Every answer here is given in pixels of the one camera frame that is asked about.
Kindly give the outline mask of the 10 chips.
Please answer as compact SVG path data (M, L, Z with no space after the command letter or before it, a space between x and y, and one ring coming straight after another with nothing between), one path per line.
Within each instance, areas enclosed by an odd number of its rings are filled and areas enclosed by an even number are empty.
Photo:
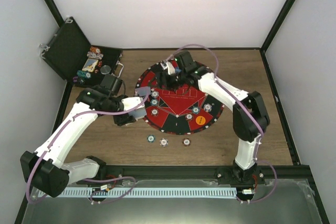
M153 98L156 98L156 97L159 96L159 93L158 93L157 91L152 91L151 96L152 96Z

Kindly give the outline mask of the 50 chips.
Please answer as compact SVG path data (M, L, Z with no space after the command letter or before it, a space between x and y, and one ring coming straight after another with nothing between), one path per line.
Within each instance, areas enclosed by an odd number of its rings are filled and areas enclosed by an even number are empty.
M152 100L150 101L150 104L151 104L152 106L158 106L158 103L159 103L159 101L158 101L157 99L152 99Z

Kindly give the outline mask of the card dealt seat four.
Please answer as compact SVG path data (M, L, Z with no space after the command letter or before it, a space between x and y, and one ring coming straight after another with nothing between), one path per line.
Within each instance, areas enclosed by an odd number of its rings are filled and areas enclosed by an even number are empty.
M151 88L148 86L139 87L135 89L135 96L144 97L151 94Z

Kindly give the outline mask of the red chips seat two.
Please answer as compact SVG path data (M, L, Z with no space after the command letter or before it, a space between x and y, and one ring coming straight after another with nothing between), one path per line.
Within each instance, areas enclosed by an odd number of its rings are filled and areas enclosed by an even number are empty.
M151 111L151 115L152 116L158 116L158 110L157 109L153 109L152 111Z

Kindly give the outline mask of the blue green 50 chip stack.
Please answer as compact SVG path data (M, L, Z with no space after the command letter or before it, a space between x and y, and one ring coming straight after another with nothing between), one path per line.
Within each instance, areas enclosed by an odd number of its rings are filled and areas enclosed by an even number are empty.
M153 142L155 141L155 136L154 136L154 135L149 135L149 136L147 137L147 141L148 141L149 143L153 143Z

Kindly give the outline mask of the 50 chips mat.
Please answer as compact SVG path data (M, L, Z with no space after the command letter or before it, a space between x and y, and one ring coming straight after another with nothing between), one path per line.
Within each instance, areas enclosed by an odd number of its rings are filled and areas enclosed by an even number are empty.
M193 108L192 108L192 112L193 112L194 114L199 114L199 107L197 107L197 106L193 107Z

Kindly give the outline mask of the red chips seat one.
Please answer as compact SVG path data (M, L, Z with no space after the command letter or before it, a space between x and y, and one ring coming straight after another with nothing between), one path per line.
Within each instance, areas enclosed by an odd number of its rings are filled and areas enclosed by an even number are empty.
M192 115L192 114L187 114L187 115L185 116L185 118L186 118L187 121L190 121L190 120L193 119L193 115Z

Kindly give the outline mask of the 10 chips mat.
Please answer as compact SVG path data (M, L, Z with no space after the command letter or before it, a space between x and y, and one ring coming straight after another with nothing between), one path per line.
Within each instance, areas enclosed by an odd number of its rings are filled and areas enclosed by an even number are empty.
M205 112L210 112L212 110L212 105L207 103L203 108Z

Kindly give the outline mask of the orange big blind button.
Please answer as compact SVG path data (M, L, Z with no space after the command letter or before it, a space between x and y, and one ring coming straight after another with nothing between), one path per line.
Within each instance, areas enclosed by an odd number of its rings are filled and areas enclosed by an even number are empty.
M203 116L198 116L195 119L195 122L196 122L197 125L204 125L206 123L206 118L203 117Z

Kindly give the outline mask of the blue orange 10 chip stack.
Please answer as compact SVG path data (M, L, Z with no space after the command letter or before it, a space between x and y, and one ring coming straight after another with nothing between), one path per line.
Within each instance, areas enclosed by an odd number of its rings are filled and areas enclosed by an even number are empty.
M162 147L167 147L168 144L169 144L169 142L168 142L168 140L167 140L166 138L162 138L162 139L160 139L160 145L161 145Z

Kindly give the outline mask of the red brown chip stack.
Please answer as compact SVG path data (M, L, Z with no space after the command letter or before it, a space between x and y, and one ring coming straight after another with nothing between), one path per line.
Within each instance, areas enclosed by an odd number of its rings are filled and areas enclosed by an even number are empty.
M182 140L182 143L183 143L184 146L190 146L191 141L190 141L189 138L184 138L184 139Z

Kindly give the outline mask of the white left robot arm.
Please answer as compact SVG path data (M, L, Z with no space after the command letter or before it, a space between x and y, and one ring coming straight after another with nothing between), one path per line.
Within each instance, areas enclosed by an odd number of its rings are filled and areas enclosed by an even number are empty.
M89 156L66 164L66 157L87 127L99 116L132 115L144 109L150 94L149 87L137 88L133 97L110 97L109 92L101 86L82 90L66 119L49 139L34 152L26 151L20 158L28 202L38 202L30 196L32 188L57 197L69 184L81 180L102 184L107 178L105 162Z

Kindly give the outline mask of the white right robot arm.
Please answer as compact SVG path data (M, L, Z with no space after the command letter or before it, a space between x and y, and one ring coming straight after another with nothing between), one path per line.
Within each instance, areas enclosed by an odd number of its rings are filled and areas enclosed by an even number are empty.
M213 72L196 70L189 74L168 73L162 70L154 81L161 89L175 91L183 85L197 88L211 95L229 108L233 114L233 130L238 137L238 151L233 161L235 181L244 184L251 179L256 166L257 154L270 118L260 93L248 93L221 80Z

